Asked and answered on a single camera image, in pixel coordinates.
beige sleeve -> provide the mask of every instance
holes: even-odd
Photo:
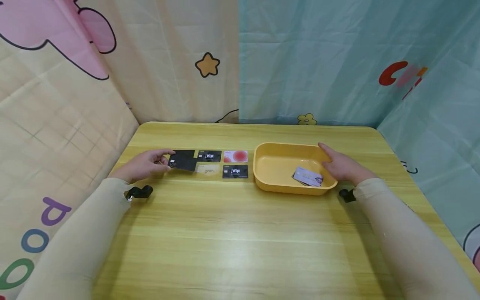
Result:
[[[17,300],[90,300],[95,276],[130,203],[130,185],[107,178],[53,237]]]
[[[361,182],[354,195],[407,299],[479,299],[449,250],[383,180]]]

yellow plastic tray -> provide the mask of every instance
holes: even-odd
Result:
[[[263,143],[253,156],[255,182],[264,191],[292,194],[322,195],[338,183],[322,166],[330,157],[318,146]],[[297,167],[320,173],[321,187],[304,186],[292,178]]]

black card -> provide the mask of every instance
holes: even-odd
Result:
[[[248,178],[248,165],[223,166],[223,178]]]
[[[171,168],[195,172],[195,168],[197,166],[197,159],[195,157],[186,156],[178,153],[178,154],[170,155],[170,159],[168,160],[168,165]]]
[[[195,150],[174,150],[175,155],[193,157]]]
[[[200,150],[198,151],[197,161],[220,162],[222,151]]]

left hand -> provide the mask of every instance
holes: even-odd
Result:
[[[175,151],[170,149],[145,151],[113,171],[109,177],[118,178],[131,184],[155,173],[166,173],[170,171],[170,167],[164,154],[172,155],[175,154]]]

yellow star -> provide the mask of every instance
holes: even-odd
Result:
[[[218,65],[220,60],[214,59],[210,52],[205,53],[204,58],[195,63],[195,67],[200,71],[200,75],[206,78],[208,75],[218,74]]]

